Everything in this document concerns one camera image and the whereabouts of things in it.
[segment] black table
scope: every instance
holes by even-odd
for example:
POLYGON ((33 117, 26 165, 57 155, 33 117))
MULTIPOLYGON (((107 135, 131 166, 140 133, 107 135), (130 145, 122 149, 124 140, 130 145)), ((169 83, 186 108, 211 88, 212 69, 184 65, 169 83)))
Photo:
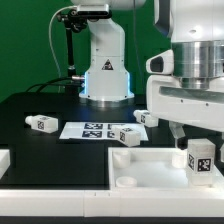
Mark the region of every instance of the black table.
MULTIPOLYGON (((67 121, 135 123, 133 112, 146 109, 145 97, 136 96, 133 105, 96 108, 80 104, 77 96, 54 93, 19 93, 0 104, 0 149, 9 148, 11 165, 0 180, 0 189, 84 189, 107 190, 108 147, 123 147, 110 140, 60 140, 67 121), (46 134, 25 124, 29 115, 59 119, 59 130, 46 134)), ((149 141, 141 147, 174 147, 168 122, 146 128, 149 141)), ((189 138, 208 138, 221 147, 221 134, 187 126, 189 138)), ((217 161, 222 171, 222 164, 217 161)), ((0 223, 218 223, 222 219, 191 218, 41 218, 0 217, 0 223)))

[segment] green wall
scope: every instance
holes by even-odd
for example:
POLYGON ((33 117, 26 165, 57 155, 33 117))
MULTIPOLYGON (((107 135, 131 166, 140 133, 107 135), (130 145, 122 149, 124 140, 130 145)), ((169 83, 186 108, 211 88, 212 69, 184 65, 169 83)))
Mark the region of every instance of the green wall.
MULTIPOLYGON (((29 86, 57 78, 48 42, 48 25, 60 8, 70 0, 1 0, 0 7, 0 101, 29 86)), ((113 20, 126 32, 126 69, 132 74, 132 91, 142 93, 133 39, 133 12, 114 12, 113 20)), ((74 35, 74 54, 79 74, 89 67, 89 31, 74 35)), ((67 51, 65 30, 57 21, 53 24, 53 43, 66 76, 67 51)), ((169 48, 169 40, 153 27, 153 1, 147 0, 137 11, 137 43, 139 60, 146 84, 148 58, 169 48)))

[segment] black cable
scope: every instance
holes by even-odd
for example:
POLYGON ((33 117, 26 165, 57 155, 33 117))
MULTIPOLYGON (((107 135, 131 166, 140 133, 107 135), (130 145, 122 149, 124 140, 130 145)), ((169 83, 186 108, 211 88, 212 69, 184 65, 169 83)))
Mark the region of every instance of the black cable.
POLYGON ((72 85, 72 84, 52 84, 52 83, 46 84, 46 83, 40 83, 40 84, 35 84, 35 85, 29 87, 25 92, 29 92, 31 89, 33 89, 33 88, 35 88, 37 86, 44 86, 44 88, 45 88, 47 86, 74 86, 74 85, 72 85))
POLYGON ((38 88, 36 92, 39 93, 42 89, 44 89, 46 86, 48 86, 48 84, 52 84, 55 82, 61 82, 61 81, 65 81, 65 80, 72 81, 72 78, 71 77, 61 77, 61 78, 50 80, 50 81, 46 82, 45 84, 43 84, 40 88, 38 88))
POLYGON ((140 62, 140 58, 139 58, 139 49, 138 49, 138 42, 137 42, 137 31, 136 31, 136 0, 133 0, 134 3, 134 10, 133 10, 133 30, 134 30, 134 44, 135 44, 135 53, 136 53, 136 59, 137 59, 137 63, 138 63, 138 70, 139 70, 139 74, 140 74, 140 80, 141 80, 141 84, 142 84, 142 90, 143 93, 146 93, 146 87, 144 85, 144 75, 143 75, 143 71, 141 69, 141 62, 140 62))

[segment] printed marker sheet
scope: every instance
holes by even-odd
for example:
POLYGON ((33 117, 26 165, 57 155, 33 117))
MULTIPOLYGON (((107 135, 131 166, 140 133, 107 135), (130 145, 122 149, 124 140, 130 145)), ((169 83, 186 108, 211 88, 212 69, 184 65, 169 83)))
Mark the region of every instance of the printed marker sheet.
POLYGON ((114 139, 111 131, 112 125, 127 125, 129 128, 141 133, 141 140, 148 141, 143 124, 124 123, 91 123, 91 122, 67 122, 61 133, 60 139, 114 139))

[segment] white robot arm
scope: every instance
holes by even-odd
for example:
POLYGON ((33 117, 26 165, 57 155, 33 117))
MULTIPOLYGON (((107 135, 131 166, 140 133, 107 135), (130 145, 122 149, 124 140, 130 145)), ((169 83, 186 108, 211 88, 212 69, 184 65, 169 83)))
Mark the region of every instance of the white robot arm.
MULTIPOLYGON (((106 15, 109 10, 130 10, 146 0, 71 0, 80 15, 106 15)), ((119 106, 133 99, 129 73, 124 67, 125 33, 111 19, 88 20, 91 32, 91 66, 85 73, 82 101, 119 106)))
POLYGON ((223 133, 224 1, 154 2, 155 26, 172 49, 147 61, 157 74, 147 83, 150 114, 170 121, 176 139, 184 136, 181 124, 223 133))

